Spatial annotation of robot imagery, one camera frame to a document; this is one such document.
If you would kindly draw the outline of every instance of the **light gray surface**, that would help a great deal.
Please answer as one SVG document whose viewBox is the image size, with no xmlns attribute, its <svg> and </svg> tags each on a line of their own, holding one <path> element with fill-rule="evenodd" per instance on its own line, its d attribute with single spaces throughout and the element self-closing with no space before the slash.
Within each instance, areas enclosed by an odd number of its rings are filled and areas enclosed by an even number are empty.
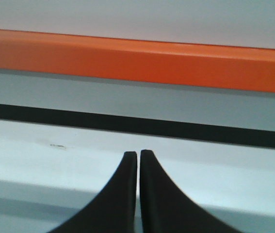
<svg viewBox="0 0 275 233">
<path fill-rule="evenodd" d="M 38 202 L 22 201 L 16 199 L 0 198 L 0 233 L 44 233 L 60 225 L 73 216 L 82 208 L 87 200 L 88 203 L 94 194 L 76 190 L 63 190 L 43 186 L 33 186 L 20 183 L 0 182 L 0 190 L 7 192 L 9 187 L 11 193 L 23 190 L 23 195 L 44 195 L 56 199 L 59 203 L 74 200 L 79 202 L 76 208 L 60 205 L 40 204 Z M 139 199 L 137 200 L 137 211 L 140 211 Z M 204 206 L 207 211 L 219 217 L 225 222 L 233 225 L 243 225 L 243 232 L 248 233 L 270 233 L 275 232 L 275 216 L 257 215 L 247 212 L 231 211 Z M 136 233 L 142 232 L 141 215 L 135 217 Z"/>
<path fill-rule="evenodd" d="M 275 94 L 0 69 L 0 103 L 275 131 Z"/>
<path fill-rule="evenodd" d="M 275 0 L 0 0 L 0 29 L 275 49 Z"/>
<path fill-rule="evenodd" d="M 29 218 L 33 223 L 23 224 L 56 226 L 102 189 L 124 151 L 142 149 L 152 149 L 180 189 L 226 223 L 275 232 L 273 149 L 6 120 L 0 120 L 0 222 L 11 216 L 11 229 Z M 39 215 L 46 217 L 42 225 Z"/>
</svg>

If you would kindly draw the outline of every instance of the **orange trim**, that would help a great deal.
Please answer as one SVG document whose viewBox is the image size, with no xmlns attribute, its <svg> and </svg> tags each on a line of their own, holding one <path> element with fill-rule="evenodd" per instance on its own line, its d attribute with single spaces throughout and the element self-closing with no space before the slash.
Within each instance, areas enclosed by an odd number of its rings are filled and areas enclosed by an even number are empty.
<svg viewBox="0 0 275 233">
<path fill-rule="evenodd" d="M 275 92 L 275 50 L 0 30 L 0 68 Z"/>
</svg>

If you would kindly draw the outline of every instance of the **scuff mark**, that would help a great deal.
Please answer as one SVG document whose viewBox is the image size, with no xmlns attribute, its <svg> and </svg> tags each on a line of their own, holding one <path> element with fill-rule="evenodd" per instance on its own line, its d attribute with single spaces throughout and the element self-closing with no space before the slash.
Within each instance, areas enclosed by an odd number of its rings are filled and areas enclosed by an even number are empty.
<svg viewBox="0 0 275 233">
<path fill-rule="evenodd" d="M 56 144 L 50 144 L 51 147 L 56 147 L 58 149 L 61 149 L 61 150 L 66 150 L 66 147 L 63 146 L 63 145 L 56 145 Z"/>
</svg>

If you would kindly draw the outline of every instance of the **black rubber edge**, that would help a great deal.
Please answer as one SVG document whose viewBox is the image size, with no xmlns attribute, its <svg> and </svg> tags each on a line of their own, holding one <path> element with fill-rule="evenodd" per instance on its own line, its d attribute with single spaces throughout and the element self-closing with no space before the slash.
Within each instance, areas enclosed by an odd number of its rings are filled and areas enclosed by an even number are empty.
<svg viewBox="0 0 275 233">
<path fill-rule="evenodd" d="M 275 148 L 275 132 L 0 104 L 0 119 Z"/>
<path fill-rule="evenodd" d="M 144 233 L 240 233 L 190 200 L 151 150 L 141 152 L 140 201 Z"/>
<path fill-rule="evenodd" d="M 136 152 L 125 152 L 98 195 L 71 219 L 49 233 L 134 233 Z"/>
</svg>

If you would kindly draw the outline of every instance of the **black stripe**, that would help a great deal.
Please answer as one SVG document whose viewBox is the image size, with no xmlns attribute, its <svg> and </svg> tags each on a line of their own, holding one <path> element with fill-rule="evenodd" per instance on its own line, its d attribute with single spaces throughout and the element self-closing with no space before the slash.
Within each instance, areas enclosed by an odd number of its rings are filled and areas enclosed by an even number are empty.
<svg viewBox="0 0 275 233">
<path fill-rule="evenodd" d="M 0 119 L 275 148 L 275 132 L 0 104 Z"/>
</svg>

